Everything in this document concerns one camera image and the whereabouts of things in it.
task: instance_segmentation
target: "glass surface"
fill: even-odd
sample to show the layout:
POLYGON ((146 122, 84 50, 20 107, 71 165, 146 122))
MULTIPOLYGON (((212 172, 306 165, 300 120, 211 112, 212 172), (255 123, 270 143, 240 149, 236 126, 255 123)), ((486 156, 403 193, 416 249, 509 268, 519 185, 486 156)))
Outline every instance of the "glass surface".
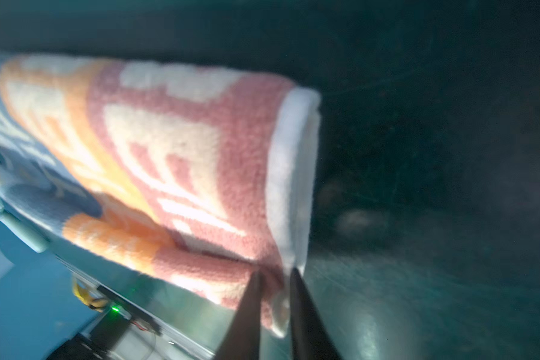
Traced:
MULTIPOLYGON (((2 9, 0 50, 224 65, 316 88, 304 279, 343 358, 540 358, 540 1, 131 3, 2 9)), ((230 310, 66 242, 53 250, 205 348, 223 338, 230 310)), ((289 353, 263 331, 262 358, 289 353)))

